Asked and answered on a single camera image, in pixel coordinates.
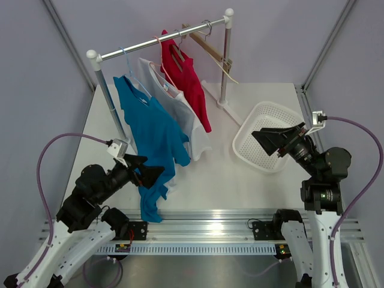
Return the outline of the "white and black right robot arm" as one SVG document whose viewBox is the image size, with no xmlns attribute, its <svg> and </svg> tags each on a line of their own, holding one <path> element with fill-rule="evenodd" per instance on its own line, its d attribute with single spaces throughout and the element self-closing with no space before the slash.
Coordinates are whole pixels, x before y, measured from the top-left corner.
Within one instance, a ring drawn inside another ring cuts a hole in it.
<svg viewBox="0 0 384 288">
<path fill-rule="evenodd" d="M 348 176 L 352 156 L 339 147 L 320 153 L 303 123 L 262 128 L 252 136 L 268 155 L 289 155 L 310 176 L 300 193 L 311 233 L 306 233 L 299 211 L 279 209 L 271 221 L 248 221 L 254 238 L 286 241 L 288 253 L 280 249 L 276 257 L 295 264 L 296 287 L 347 287 L 339 235 L 344 215 L 340 182 Z"/>
</svg>

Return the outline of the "grey plastic hanger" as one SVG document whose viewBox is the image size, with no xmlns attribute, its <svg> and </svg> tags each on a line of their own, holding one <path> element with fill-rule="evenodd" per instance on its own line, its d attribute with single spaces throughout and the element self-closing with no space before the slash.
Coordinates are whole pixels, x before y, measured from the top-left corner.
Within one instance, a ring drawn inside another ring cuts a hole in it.
<svg viewBox="0 0 384 288">
<path fill-rule="evenodd" d="M 178 58 L 180 59 L 181 62 L 184 62 L 185 61 L 185 58 L 183 57 L 182 53 L 181 53 L 181 49 L 180 49 L 180 45 L 182 44 L 182 41 L 183 41 L 183 37 L 181 35 L 181 33 L 175 29 L 175 31 L 178 33 L 179 35 L 179 38 L 180 38 L 180 42 L 178 43 L 178 45 L 173 45 L 173 50 L 175 51 L 175 53 L 177 54 Z M 180 65 L 178 59 L 176 58 L 176 56 L 174 54 L 172 54 L 172 58 L 176 64 L 176 66 L 178 67 L 178 69 L 180 70 L 180 72 L 182 72 L 182 66 Z"/>
</svg>

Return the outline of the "white t shirt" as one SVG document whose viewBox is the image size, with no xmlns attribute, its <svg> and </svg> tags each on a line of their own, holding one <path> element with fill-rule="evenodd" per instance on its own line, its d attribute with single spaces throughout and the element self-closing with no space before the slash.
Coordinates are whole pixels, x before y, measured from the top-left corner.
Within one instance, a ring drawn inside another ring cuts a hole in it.
<svg viewBox="0 0 384 288">
<path fill-rule="evenodd" d="M 139 91 L 144 93 L 142 102 L 149 103 L 155 97 L 163 109 L 178 123 L 189 141 L 184 143 L 188 156 L 198 161 L 201 154 L 211 149 L 211 143 L 201 121 L 192 110 L 184 93 L 175 88 L 155 70 L 152 61 L 138 59 Z"/>
</svg>

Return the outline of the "pink wire hanger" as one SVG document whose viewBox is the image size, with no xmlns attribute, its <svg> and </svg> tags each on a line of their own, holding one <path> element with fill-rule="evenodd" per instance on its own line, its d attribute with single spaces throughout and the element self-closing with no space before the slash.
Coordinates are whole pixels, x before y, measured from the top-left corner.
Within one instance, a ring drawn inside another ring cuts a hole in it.
<svg viewBox="0 0 384 288">
<path fill-rule="evenodd" d="M 164 66 L 164 61 L 163 61 L 163 50 L 162 50 L 162 46 L 161 46 L 161 41 L 160 41 L 159 37 L 157 37 L 157 36 L 153 36 L 153 38 L 157 40 L 157 42 L 159 43 L 159 46 L 160 46 L 160 64 L 161 64 L 160 67 L 163 69 L 163 73 L 168 77 L 168 80 L 170 80 L 171 84 L 172 84 L 176 89 L 178 89 L 177 86 L 176 86 L 176 84 L 174 83 L 174 81 L 172 80 L 171 76 L 168 74 L 168 72 L 167 72 L 167 70 L 166 70 L 166 68 L 165 68 L 165 66 Z"/>
</svg>

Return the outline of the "red t shirt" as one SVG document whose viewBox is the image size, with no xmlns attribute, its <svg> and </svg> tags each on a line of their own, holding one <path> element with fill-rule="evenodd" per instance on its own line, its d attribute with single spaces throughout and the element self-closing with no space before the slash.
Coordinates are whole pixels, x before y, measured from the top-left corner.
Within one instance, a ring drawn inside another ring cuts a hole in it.
<svg viewBox="0 0 384 288">
<path fill-rule="evenodd" d="M 212 128 L 209 123 L 206 111 L 205 93 L 194 70 L 193 59 L 181 51 L 183 57 L 185 58 L 185 61 L 181 62 L 173 50 L 173 45 L 176 45 L 173 39 L 161 42 L 164 66 L 176 84 L 178 90 L 184 93 L 185 99 L 188 101 L 189 105 L 197 115 L 205 131 L 210 133 Z M 182 66 L 182 72 L 180 72 L 176 66 L 172 58 L 172 54 L 176 56 L 180 65 Z"/>
</svg>

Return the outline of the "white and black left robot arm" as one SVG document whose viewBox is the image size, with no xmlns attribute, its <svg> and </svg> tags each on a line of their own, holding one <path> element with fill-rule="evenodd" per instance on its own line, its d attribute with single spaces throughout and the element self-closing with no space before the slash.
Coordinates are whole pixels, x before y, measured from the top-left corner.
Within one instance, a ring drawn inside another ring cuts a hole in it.
<svg viewBox="0 0 384 288">
<path fill-rule="evenodd" d="M 130 223 L 117 208 L 104 211 L 103 202 L 125 184 L 151 188 L 164 172 L 161 166 L 146 166 L 146 157 L 124 155 L 113 169 L 85 167 L 72 193 L 64 200 L 39 252 L 18 274 L 9 275 L 5 287 L 64 287 L 75 272 L 106 243 L 144 240 L 144 222 Z"/>
</svg>

